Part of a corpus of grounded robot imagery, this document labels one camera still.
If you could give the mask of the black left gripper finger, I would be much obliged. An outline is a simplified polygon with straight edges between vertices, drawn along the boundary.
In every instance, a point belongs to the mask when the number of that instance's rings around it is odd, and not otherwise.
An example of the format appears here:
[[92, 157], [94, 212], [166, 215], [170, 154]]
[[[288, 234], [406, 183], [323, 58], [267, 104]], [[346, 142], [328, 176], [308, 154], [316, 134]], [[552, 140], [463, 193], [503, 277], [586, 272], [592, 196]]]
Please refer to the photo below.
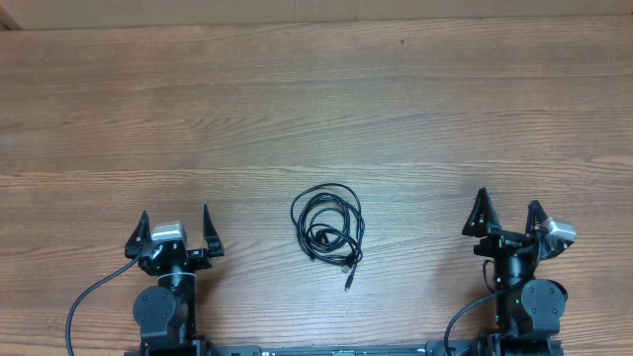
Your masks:
[[203, 204], [203, 238], [210, 252], [221, 252], [222, 242], [213, 225], [210, 211], [206, 203]]
[[138, 224], [125, 245], [126, 252], [142, 252], [144, 245], [150, 241], [149, 214], [144, 211]]

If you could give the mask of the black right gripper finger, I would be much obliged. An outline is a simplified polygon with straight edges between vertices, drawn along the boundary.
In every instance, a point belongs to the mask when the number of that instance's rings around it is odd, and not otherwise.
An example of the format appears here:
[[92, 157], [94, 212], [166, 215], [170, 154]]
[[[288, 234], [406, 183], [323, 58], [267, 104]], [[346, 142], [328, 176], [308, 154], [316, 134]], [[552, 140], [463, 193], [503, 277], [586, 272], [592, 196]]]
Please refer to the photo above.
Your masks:
[[475, 198], [473, 209], [462, 228], [462, 234], [488, 236], [500, 230], [501, 225], [492, 203], [490, 191], [486, 187], [481, 188]]
[[528, 204], [528, 215], [525, 225], [525, 234], [532, 235], [537, 231], [547, 230], [548, 215], [540, 205], [538, 200], [533, 200]]

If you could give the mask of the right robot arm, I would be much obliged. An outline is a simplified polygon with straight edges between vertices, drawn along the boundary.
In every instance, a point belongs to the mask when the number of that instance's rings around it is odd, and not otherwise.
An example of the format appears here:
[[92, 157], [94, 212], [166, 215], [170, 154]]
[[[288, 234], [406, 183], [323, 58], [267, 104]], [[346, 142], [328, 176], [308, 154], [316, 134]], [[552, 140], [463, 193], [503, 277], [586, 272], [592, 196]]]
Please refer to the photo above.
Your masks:
[[494, 266], [490, 293], [463, 307], [458, 315], [487, 302], [496, 308], [495, 330], [481, 334], [461, 349], [444, 343], [460, 355], [561, 355], [562, 344], [552, 336], [560, 332], [568, 292], [560, 283], [535, 277], [544, 260], [571, 247], [575, 228], [547, 215], [536, 200], [528, 205], [523, 232], [502, 227], [487, 188], [478, 191], [462, 233], [479, 240], [474, 253]]

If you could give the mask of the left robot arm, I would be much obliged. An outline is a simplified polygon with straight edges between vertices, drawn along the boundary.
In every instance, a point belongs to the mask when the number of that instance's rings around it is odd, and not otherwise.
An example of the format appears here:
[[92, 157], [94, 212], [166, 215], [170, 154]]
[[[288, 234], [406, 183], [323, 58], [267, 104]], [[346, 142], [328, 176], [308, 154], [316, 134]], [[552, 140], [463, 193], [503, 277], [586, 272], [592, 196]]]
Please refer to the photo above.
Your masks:
[[198, 332], [197, 289], [200, 270], [224, 255], [224, 247], [203, 207], [204, 247], [189, 249], [181, 222], [149, 225], [144, 212], [125, 245], [125, 256], [157, 284], [136, 297], [133, 316], [139, 326], [139, 355], [217, 355], [216, 346]]

